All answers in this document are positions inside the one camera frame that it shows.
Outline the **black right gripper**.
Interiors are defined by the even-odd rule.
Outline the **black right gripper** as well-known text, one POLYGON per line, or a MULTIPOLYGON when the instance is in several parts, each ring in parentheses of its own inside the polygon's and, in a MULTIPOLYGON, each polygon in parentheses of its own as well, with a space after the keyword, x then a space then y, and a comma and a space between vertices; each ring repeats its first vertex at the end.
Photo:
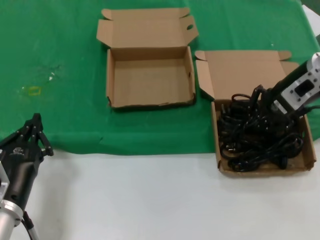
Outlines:
MULTIPOLYGON (((255 109, 259 97, 265 92, 262 85, 258 85, 252 92, 249 100, 249 109, 255 109)), ((273 88, 269 88, 261 99, 265 107, 275 114, 286 117, 301 117, 309 112, 306 102, 309 100, 309 62, 289 73, 273 88)), ((263 128, 270 132, 285 132, 294 126, 290 118, 265 118, 263 128)))

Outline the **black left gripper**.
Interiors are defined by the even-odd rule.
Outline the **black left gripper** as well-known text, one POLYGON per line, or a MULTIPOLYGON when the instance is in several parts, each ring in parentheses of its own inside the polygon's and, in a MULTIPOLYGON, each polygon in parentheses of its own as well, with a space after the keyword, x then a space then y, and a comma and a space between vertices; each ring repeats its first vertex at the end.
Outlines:
POLYGON ((31 119, 8 137, 9 141, 21 141, 2 146, 0 161, 9 179, 4 199, 25 209, 40 163, 45 156, 52 157, 54 150, 43 132, 41 115, 35 113, 31 119))

